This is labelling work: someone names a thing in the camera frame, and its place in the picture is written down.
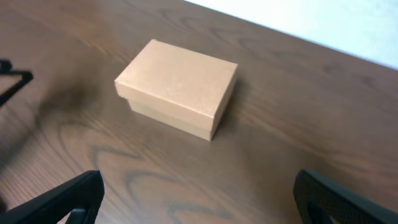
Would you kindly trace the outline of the cardboard box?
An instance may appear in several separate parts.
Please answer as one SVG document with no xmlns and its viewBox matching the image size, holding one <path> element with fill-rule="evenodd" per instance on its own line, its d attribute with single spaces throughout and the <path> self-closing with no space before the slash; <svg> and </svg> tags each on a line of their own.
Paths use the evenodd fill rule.
<svg viewBox="0 0 398 224">
<path fill-rule="evenodd" d="M 211 141 L 238 64 L 152 39 L 115 79 L 137 113 Z"/>
</svg>

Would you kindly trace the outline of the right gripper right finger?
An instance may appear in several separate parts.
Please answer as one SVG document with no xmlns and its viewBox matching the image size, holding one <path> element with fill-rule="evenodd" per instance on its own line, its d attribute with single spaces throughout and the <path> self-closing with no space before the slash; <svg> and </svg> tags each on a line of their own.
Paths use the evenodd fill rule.
<svg viewBox="0 0 398 224">
<path fill-rule="evenodd" d="M 300 170 L 293 195 L 304 223 L 397 224 L 386 209 L 312 170 Z"/>
</svg>

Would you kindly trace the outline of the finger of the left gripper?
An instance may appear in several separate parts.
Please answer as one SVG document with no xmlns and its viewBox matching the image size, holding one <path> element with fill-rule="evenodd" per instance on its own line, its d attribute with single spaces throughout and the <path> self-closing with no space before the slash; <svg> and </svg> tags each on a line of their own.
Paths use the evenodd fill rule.
<svg viewBox="0 0 398 224">
<path fill-rule="evenodd" d="M 2 77 L 16 77 L 20 76 L 21 79 L 1 93 L 1 106 L 10 100 L 19 90 L 26 86 L 34 79 L 30 70 L 14 70 L 10 60 L 1 59 L 1 76 Z"/>
</svg>

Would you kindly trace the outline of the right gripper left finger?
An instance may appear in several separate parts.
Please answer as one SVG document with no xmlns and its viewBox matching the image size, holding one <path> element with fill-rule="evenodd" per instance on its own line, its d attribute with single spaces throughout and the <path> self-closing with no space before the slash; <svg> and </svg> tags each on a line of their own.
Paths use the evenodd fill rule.
<svg viewBox="0 0 398 224">
<path fill-rule="evenodd" d="M 2 214 L 1 223 L 94 223 L 103 198 L 101 173 L 89 170 Z"/>
</svg>

